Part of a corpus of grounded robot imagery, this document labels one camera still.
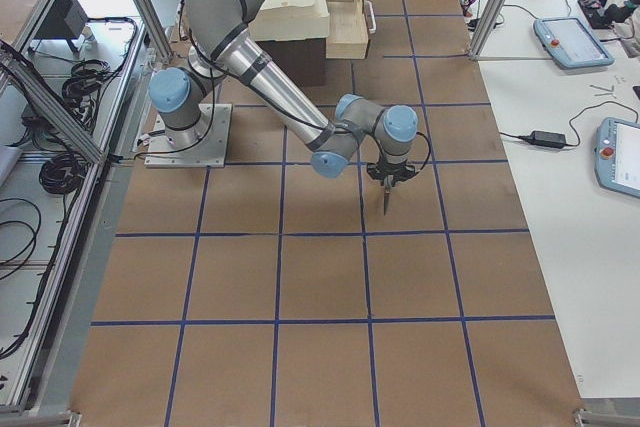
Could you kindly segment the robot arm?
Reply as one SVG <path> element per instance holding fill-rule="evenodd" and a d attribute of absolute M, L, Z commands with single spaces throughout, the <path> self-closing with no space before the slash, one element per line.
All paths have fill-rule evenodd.
<path fill-rule="evenodd" d="M 417 134 L 416 112 L 406 105 L 382 107 L 346 94 L 328 120 L 251 38 L 248 26 L 265 0 L 185 0 L 190 57 L 179 67 L 155 74 L 149 96 L 167 134 L 178 148 L 189 145 L 185 132 L 201 122 L 200 102 L 213 87 L 215 73 L 229 75 L 257 94 L 311 151 L 314 170 L 336 178 L 364 137 L 377 144 L 379 159 L 369 176 L 386 188 L 413 178 L 408 162 Z"/>

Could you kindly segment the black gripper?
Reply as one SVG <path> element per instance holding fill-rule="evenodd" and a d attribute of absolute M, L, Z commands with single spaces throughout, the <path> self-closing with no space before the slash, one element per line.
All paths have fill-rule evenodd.
<path fill-rule="evenodd" d="M 417 175 L 417 170 L 413 165 L 408 165 L 406 161 L 400 163 L 389 163 L 385 159 L 379 159 L 376 163 L 368 163 L 366 172 L 373 180 L 384 183 L 405 182 Z"/>

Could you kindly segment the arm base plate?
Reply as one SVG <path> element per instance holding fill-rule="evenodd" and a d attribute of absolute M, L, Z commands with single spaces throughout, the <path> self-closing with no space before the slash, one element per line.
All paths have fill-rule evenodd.
<path fill-rule="evenodd" d="M 223 168 L 233 106 L 201 103 L 199 121 L 189 129 L 167 128 L 159 114 L 154 127 L 162 133 L 149 142 L 144 165 L 147 168 Z"/>

